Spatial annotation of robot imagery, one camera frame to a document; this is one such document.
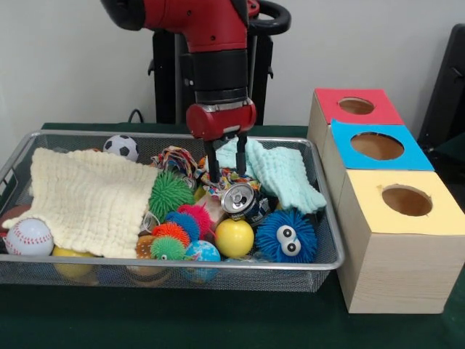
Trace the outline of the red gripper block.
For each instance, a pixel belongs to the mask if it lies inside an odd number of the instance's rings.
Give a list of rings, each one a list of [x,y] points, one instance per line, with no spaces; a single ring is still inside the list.
[[[242,102],[218,105],[193,104],[186,112],[186,123],[193,137],[201,138],[208,158],[209,177],[219,182],[219,162],[214,140],[224,135],[238,134],[236,169],[239,175],[246,173],[247,134],[256,122],[255,104],[248,98]]]

